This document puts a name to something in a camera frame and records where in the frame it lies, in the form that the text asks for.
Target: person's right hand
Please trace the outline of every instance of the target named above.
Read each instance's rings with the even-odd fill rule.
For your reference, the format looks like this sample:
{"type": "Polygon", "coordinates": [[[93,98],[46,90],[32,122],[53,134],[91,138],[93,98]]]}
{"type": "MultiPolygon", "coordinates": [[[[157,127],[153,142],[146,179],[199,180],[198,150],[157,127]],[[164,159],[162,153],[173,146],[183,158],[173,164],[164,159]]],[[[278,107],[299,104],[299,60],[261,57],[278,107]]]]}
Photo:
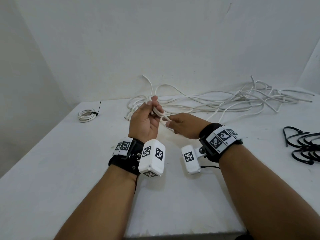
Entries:
{"type": "Polygon", "coordinates": [[[188,113],[179,113],[168,116],[172,121],[166,122],[166,127],[173,129],[174,133],[189,139],[199,139],[200,132],[211,123],[188,113]]]}

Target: person's left arm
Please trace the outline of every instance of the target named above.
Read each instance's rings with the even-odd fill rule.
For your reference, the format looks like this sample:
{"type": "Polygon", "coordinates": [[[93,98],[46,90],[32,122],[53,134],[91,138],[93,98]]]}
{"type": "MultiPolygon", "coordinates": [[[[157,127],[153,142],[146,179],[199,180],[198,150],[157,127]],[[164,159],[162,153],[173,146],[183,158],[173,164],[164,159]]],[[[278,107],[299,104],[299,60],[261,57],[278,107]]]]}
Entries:
{"type": "MultiPolygon", "coordinates": [[[[163,109],[152,97],[132,115],[128,137],[143,143],[156,139],[160,118],[151,115],[153,107],[163,109]]],[[[62,226],[54,240],[61,239],[122,239],[131,211],[137,176],[110,165],[62,226]]]]}

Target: person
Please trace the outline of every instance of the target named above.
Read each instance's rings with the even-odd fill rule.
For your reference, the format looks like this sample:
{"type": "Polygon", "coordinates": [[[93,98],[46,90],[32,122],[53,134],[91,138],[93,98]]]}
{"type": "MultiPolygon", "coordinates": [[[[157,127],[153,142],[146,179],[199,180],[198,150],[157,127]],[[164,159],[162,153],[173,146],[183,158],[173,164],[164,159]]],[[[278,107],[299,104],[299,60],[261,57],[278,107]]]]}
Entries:
{"type": "MultiPolygon", "coordinates": [[[[132,115],[128,137],[143,143],[157,138],[160,118],[150,114],[153,107],[164,112],[157,99],[152,97],[132,115]]],[[[169,118],[172,121],[166,126],[190,139],[199,139],[210,124],[185,113],[169,118]]],[[[245,239],[320,239],[319,215],[243,145],[230,146],[219,166],[232,201],[251,234],[245,239]]],[[[110,165],[54,239],[122,239],[136,181],[133,173],[110,165]]]]}

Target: coiled white cable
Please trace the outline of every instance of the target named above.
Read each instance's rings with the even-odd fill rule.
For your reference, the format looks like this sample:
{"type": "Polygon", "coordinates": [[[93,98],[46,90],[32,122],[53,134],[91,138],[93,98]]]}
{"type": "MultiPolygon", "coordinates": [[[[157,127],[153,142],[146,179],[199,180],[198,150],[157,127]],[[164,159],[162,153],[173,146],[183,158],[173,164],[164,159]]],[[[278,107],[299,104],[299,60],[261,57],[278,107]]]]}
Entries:
{"type": "Polygon", "coordinates": [[[97,117],[97,115],[99,114],[100,106],[101,106],[101,101],[100,101],[98,112],[96,112],[94,109],[86,109],[86,110],[80,111],[78,113],[79,122],[86,123],[94,120],[94,118],[97,117]]]}
{"type": "MultiPolygon", "coordinates": [[[[126,119],[130,120],[131,115],[139,108],[140,105],[142,105],[144,102],[147,102],[150,100],[152,93],[153,93],[153,86],[150,80],[145,76],[142,75],[151,86],[151,93],[150,97],[146,97],[144,95],[137,96],[133,99],[131,99],[127,103],[127,108],[129,109],[129,112],[127,113],[126,119]]],[[[300,94],[306,94],[314,96],[314,94],[309,92],[303,92],[298,90],[292,90],[292,89],[283,89],[283,90],[277,90],[274,89],[272,86],[268,85],[267,83],[263,81],[255,81],[254,78],[251,76],[251,82],[247,82],[239,91],[237,92],[226,92],[226,91],[209,91],[205,93],[201,93],[198,95],[186,95],[183,92],[181,92],[178,88],[170,85],[170,84],[162,84],[158,86],[155,89],[155,95],[157,95],[157,91],[162,86],[170,86],[174,88],[176,91],[178,91],[183,96],[180,98],[170,98],[170,99],[158,99],[159,103],[162,105],[163,110],[166,114],[178,114],[181,112],[184,113],[197,113],[197,112],[207,112],[212,113],[207,120],[211,119],[213,116],[215,116],[218,112],[223,112],[219,122],[222,121],[222,118],[226,112],[245,112],[249,111],[252,108],[255,107],[261,107],[261,110],[255,113],[247,113],[243,114],[235,119],[238,119],[240,117],[244,116],[251,116],[251,115],[258,115],[260,114],[264,109],[265,105],[269,107],[271,110],[273,110],[275,113],[278,113],[280,111],[281,106],[284,103],[289,104],[297,104],[300,101],[303,102],[312,102],[311,100],[299,98],[297,96],[288,95],[283,92],[295,92],[300,94]],[[227,97],[225,99],[213,99],[208,98],[208,95],[214,96],[215,93],[225,94],[227,97]],[[186,105],[186,99],[189,99],[193,102],[198,103],[198,105],[189,106],[186,105]],[[275,108],[267,101],[276,101],[279,103],[279,106],[275,108]]],[[[169,119],[165,114],[162,114],[160,112],[155,112],[160,117],[165,117],[166,119],[169,119]]]]}

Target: hand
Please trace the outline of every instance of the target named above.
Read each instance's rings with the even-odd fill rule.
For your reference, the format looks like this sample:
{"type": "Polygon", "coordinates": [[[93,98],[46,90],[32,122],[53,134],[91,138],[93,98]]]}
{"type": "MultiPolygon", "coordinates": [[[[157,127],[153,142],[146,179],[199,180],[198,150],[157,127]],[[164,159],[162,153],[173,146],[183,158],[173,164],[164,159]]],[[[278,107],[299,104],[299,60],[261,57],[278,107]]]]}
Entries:
{"type": "Polygon", "coordinates": [[[144,103],[138,108],[131,117],[130,129],[128,137],[138,139],[143,143],[151,139],[156,139],[158,135],[158,128],[160,118],[154,114],[151,115],[153,107],[155,107],[160,113],[163,113],[163,108],[157,101],[158,97],[153,96],[152,101],[144,103]]]}
{"type": "Polygon", "coordinates": [[[211,123],[187,113],[179,113],[168,117],[172,121],[166,122],[166,127],[173,129],[174,133],[189,139],[199,139],[200,132],[211,123]]]}

